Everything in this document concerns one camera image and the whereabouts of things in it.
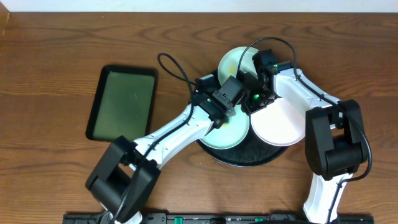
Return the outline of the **mint green plate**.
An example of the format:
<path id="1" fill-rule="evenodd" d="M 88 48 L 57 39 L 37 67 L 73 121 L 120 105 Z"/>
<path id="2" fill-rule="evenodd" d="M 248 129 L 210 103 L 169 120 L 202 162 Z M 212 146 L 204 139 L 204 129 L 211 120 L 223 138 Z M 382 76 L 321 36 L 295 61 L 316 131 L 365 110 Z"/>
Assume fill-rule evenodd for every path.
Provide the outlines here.
<path id="1" fill-rule="evenodd" d="M 230 123 L 227 127 L 213 129 L 200 139 L 205 146 L 213 149 L 225 150 L 237 146 L 246 137 L 249 131 L 249 116 L 242 112 L 241 105 L 234 107 L 235 114 L 228 118 Z"/>
<path id="2" fill-rule="evenodd" d="M 230 76 L 236 77 L 238 63 L 245 49 L 246 47 L 236 47 L 223 56 L 218 65 L 218 81 L 220 85 L 223 85 Z M 244 54 L 243 60 L 239 68 L 240 71 L 242 71 L 243 73 L 250 73 L 256 79 L 258 79 L 258 76 L 252 57 L 258 51 L 258 49 L 255 49 L 253 47 L 248 49 Z"/>

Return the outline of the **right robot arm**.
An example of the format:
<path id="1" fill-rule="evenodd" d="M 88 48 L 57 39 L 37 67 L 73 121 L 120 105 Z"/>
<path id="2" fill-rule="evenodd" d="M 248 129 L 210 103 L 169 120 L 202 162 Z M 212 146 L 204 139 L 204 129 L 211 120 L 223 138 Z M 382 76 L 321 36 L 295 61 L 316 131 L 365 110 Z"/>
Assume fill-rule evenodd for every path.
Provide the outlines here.
<path id="1" fill-rule="evenodd" d="M 302 210 L 311 223 L 335 221 L 342 191 L 369 157 L 361 109 L 341 101 L 312 83 L 300 69 L 277 65 L 238 72 L 249 89 L 242 104 L 251 127 L 267 144 L 287 147 L 305 140 L 305 156 L 313 172 Z"/>

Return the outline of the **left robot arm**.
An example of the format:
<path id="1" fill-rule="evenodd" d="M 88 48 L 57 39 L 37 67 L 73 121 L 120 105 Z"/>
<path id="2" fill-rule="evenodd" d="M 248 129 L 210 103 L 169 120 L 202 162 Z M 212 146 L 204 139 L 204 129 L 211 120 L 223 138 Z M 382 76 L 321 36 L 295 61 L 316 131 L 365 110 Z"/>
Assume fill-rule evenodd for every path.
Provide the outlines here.
<path id="1" fill-rule="evenodd" d="M 133 141 L 116 138 L 86 181 L 111 216 L 111 223 L 139 223 L 162 166 L 190 143 L 220 128 L 244 93 L 229 77 L 220 89 L 192 96 L 192 102 L 170 123 Z"/>

